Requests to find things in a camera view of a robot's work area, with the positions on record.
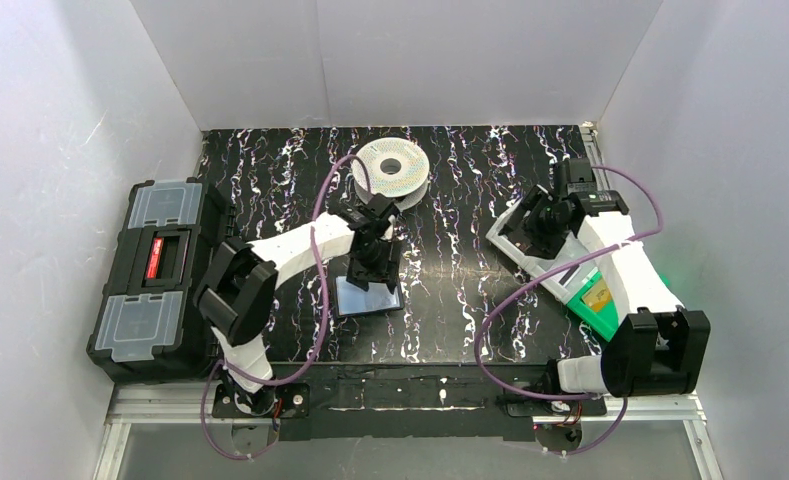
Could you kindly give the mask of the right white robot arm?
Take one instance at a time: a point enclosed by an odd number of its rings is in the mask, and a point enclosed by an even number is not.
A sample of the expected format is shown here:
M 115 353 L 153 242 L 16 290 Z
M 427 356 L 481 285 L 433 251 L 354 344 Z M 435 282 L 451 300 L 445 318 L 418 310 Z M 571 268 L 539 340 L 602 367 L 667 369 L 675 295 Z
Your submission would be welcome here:
M 557 258 L 568 238 L 578 240 L 619 321 L 600 355 L 549 362 L 546 392 L 631 397 L 694 391 L 710 322 L 662 282 L 618 192 L 567 190 L 559 196 L 536 186 L 515 208 L 507 230 L 524 253 L 542 259 Z

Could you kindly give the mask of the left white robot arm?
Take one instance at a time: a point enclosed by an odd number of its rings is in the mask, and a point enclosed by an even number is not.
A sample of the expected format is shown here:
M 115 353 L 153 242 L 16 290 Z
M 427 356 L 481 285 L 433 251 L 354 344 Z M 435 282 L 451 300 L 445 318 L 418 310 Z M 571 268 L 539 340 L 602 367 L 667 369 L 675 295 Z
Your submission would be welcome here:
M 217 338 L 217 369 L 230 403 L 254 416 L 275 407 L 284 383 L 273 377 L 263 331 L 287 280 L 345 257 L 346 274 L 322 282 L 326 307 L 339 317 L 403 308 L 402 243 L 393 235 L 399 213 L 394 200 L 376 194 L 366 203 L 316 211 L 310 222 L 269 239 L 230 237 L 220 244 L 193 303 Z

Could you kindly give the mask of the yellow orange credit card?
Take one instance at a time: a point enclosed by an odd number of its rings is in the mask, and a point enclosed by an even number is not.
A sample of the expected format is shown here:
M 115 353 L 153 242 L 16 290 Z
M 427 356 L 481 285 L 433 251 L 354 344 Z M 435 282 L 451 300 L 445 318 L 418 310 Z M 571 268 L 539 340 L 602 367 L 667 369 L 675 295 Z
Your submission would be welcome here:
M 612 302 L 612 296 L 606 282 L 600 279 L 583 293 L 581 301 L 590 310 L 599 313 Z

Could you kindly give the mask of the black plastic toolbox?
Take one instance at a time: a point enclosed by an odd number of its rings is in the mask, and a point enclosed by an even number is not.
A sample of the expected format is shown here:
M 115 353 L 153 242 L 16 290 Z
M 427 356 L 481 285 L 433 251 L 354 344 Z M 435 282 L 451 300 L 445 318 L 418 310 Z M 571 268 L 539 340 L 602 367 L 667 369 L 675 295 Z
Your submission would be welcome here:
M 231 233 L 230 200 L 189 177 L 134 185 L 86 354 L 117 385 L 204 377 L 217 340 L 193 304 Z

